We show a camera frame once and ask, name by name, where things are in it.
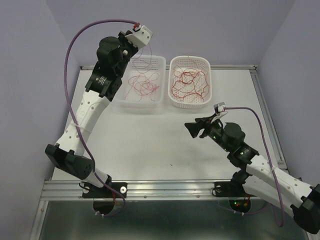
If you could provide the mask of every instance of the white table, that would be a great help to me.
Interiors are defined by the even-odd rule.
[[[81,70],[72,107],[77,110],[90,70]],[[173,106],[167,86],[164,100],[154,109],[123,107],[112,102],[102,113],[88,140],[96,166],[114,180],[218,180],[230,179],[234,167],[224,152],[209,137],[193,139],[184,123],[213,114],[213,105],[225,102],[228,107],[250,107],[259,117],[265,131],[273,163],[276,157],[263,118],[249,70],[211,70],[212,100],[201,109]],[[266,155],[258,122],[246,110],[231,110],[222,122],[234,122],[246,133],[245,142]],[[52,180],[76,180],[55,169]]]

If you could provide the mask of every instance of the gray wall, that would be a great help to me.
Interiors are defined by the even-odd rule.
[[[44,150],[67,117],[67,43],[44,0],[1,1],[0,33],[0,239],[25,240],[52,170]],[[72,86],[74,57],[69,73]]]
[[[292,7],[293,0],[46,0],[63,35],[93,21],[125,18],[148,26],[152,53],[170,60],[179,55],[211,64],[257,64]],[[74,55],[82,66],[96,63],[99,41],[126,31],[106,24],[84,32]]]
[[[290,172],[320,183],[320,1],[297,0],[258,74]]]

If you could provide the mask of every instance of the white basket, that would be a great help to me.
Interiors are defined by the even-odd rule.
[[[202,82],[206,84],[205,81],[207,81],[207,84],[208,84],[208,87],[204,89],[203,99],[197,96],[194,97],[193,95],[186,96],[184,98],[174,96],[172,92],[172,87],[177,81],[177,78],[174,74],[176,72],[175,68],[177,69],[178,67],[179,69],[181,69],[181,71],[184,71],[188,68],[192,68],[192,69],[204,72],[204,74],[201,75],[200,78],[197,80],[197,85],[198,84],[201,85]],[[173,58],[170,62],[170,69],[169,69],[168,95],[172,100],[172,103],[178,108],[199,109],[204,107],[205,104],[207,104],[212,98],[212,80],[211,80],[210,63],[206,59],[198,56],[177,56]]]
[[[165,74],[166,59],[162,56],[141,55],[132,58],[113,101],[134,107],[152,107],[159,104],[164,97]]]

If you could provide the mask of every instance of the plastic basket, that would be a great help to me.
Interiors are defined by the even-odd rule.
[[[187,91],[193,91],[192,85],[187,85],[184,83],[181,83],[181,78],[177,78],[178,75],[187,70],[187,69],[193,69],[190,71],[199,71],[200,75],[196,79],[196,85],[198,87],[200,86],[206,86],[203,89],[203,94],[201,96],[197,96],[196,94],[185,94],[185,97],[179,97],[181,94],[174,95],[176,90],[178,88],[183,87],[183,90]],[[191,76],[184,76],[183,81],[188,82],[192,78]],[[184,108],[184,109],[199,109],[204,107],[212,98],[212,80],[211,80],[211,68],[210,63],[198,56],[177,56],[173,58],[170,62],[170,69],[169,69],[169,84],[168,84],[168,95],[172,101],[172,103],[178,107],[178,108]]]
[[[165,74],[166,59],[162,56],[141,55],[132,58],[113,101],[133,107],[159,104],[164,97]]]

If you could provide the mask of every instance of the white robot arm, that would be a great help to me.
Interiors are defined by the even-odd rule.
[[[280,207],[280,202],[282,202],[284,211],[293,217],[301,228],[312,234],[318,233],[320,229],[320,184],[313,187],[297,180],[278,167],[271,166],[267,159],[244,142],[246,134],[238,124],[233,122],[228,122],[225,126],[222,124],[220,118],[227,114],[225,109],[228,109],[224,103],[215,105],[214,109],[214,115],[196,118],[195,122],[184,125],[193,138],[196,138],[204,129],[200,138],[209,136],[229,153],[227,158],[230,162],[241,169],[233,175],[229,190],[233,189],[234,192],[257,196],[277,207]],[[227,185],[224,186],[223,182],[219,184],[216,182],[214,188],[217,197],[218,192],[223,194],[223,191],[227,189],[225,187]],[[280,190],[282,201],[279,200],[277,188]]]
[[[113,100],[122,84],[122,76],[130,59],[145,47],[153,33],[146,26],[134,26],[132,31],[106,37],[99,43],[98,62],[85,86],[82,101],[76,111],[77,127],[86,143],[98,118]],[[48,144],[45,153],[53,164],[84,182],[102,188],[111,178],[100,171],[92,159],[84,157],[85,148],[72,121],[55,145]]]

